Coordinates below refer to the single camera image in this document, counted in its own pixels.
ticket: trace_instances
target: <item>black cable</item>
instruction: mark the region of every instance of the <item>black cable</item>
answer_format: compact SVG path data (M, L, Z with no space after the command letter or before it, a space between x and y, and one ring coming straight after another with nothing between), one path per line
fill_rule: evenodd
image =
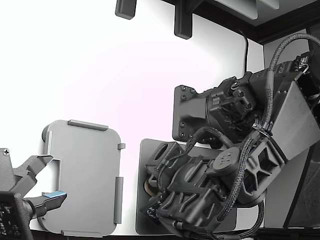
M265 203L262 201L258 204L258 217L254 225L249 230L238 234L238 239L242 240L242 239L252 237L252 235L254 235L257 232L257 230L260 228L262 222L264 221L264 217L265 217ZM236 236L236 235L237 234L228 234L227 232L225 232L224 234L222 233L215 234L213 232L209 233L209 236L213 240L223 240L225 238L228 238L228 236Z
M191 138L189 138L189 140L187 141L184 152L182 152L178 156L174 156L174 157L170 158L169 160L165 161L165 163L161 167L159 174L158 174L158 177L157 177L157 181L156 181L157 187L159 188L160 192L164 193L166 191L162 186L161 175L163 174L163 172L166 169L166 167L168 166L168 164L173 160L176 160L178 158L181 158L181 157L187 155L192 150L192 148L196 145L196 143L200 139L202 139L203 135L205 135L205 134L210 134L210 135L214 136L215 138L219 139L228 149L232 148L234 146L233 142L226 135L224 135L222 132L220 132L219 130L217 130L213 127L210 127L210 126L204 126L204 127L199 128L194 133L194 135Z
M244 73L248 70L248 51L249 51L249 40L243 31L237 28L237 31L244 37L245 40L245 52L244 52Z
M272 60L270 62L270 66L267 72L266 77L266 84L265 84L265 91L266 91L266 107L263 114L262 119L262 128L267 130L271 121L271 114L273 110L273 96L274 96L274 81L275 81L275 69L278 63L278 60L280 58L281 53L284 51L286 46L288 46L290 43L292 43L295 40L299 39L306 39L311 40L315 42L320 47L320 39L318 39L315 36L312 36L307 33L296 33L289 37L287 37L285 40L281 42L281 44L278 46L276 51L274 52L274 55L272 57Z
M239 160L239 169L238 169L238 174L237 177L234 179L230 194L228 196L228 199L226 201L226 204L223 206L222 210L220 211L220 213L218 214L216 220L218 222L222 222L227 215L229 214L229 212L231 211L232 207L234 206L237 197L239 195L240 192L240 188L245 176L245 169L246 169L246 163L247 163L247 159L248 159L248 155L254 145L254 143L256 142L256 137L257 135L259 136L259 133L254 135L255 131L252 133L251 136L249 136L242 148L241 151L241 155L240 155L240 160Z

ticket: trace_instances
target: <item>mounting bracket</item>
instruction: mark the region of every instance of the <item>mounting bracket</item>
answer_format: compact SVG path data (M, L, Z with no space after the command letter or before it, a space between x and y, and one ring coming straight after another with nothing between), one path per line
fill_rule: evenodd
M137 0L116 0L115 15L131 20L136 15Z
M176 0L174 13L174 35L182 39L192 37L193 12L204 0ZM117 0L115 15L132 19L136 14L137 0Z
M177 0L174 11L174 35L182 39L192 37L193 12L204 0Z

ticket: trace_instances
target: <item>gray bracket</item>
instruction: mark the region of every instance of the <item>gray bracket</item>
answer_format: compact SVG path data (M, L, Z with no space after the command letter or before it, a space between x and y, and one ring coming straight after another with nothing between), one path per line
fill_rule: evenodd
M63 205L38 218L47 231L102 238L122 222L121 150L125 143L108 126L58 120L42 132L44 149L59 160L57 190Z
M37 183L37 174L53 160L50 155L34 155L12 168L10 152L0 148L0 191L20 193L23 198Z

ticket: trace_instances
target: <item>blue tab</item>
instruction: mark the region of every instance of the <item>blue tab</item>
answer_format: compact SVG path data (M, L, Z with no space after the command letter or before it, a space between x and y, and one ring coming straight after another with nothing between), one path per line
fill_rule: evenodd
M61 197L61 196L64 196L64 195L67 195L67 193L64 192L64 191L54 191L54 192L51 192L51 193L47 193L47 194L45 194L43 196L52 199L52 198L57 198L57 197Z

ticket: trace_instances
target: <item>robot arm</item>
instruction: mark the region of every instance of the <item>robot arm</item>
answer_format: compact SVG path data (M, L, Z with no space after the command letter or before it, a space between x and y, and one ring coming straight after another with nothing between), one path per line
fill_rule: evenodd
M320 82L312 73L312 53L273 62L270 69L226 79L203 93L175 88L172 136L187 144L183 150L164 143L146 164L159 192L141 212L155 224L180 237L221 239L215 229L232 208L258 205L255 226L237 237L259 228L270 183L320 141ZM190 157L196 142L227 149L212 159Z
M31 156L12 168L9 150L0 149L0 238L33 240L30 220L61 207L67 198L63 191L24 198L36 185L37 174L53 159L50 155Z

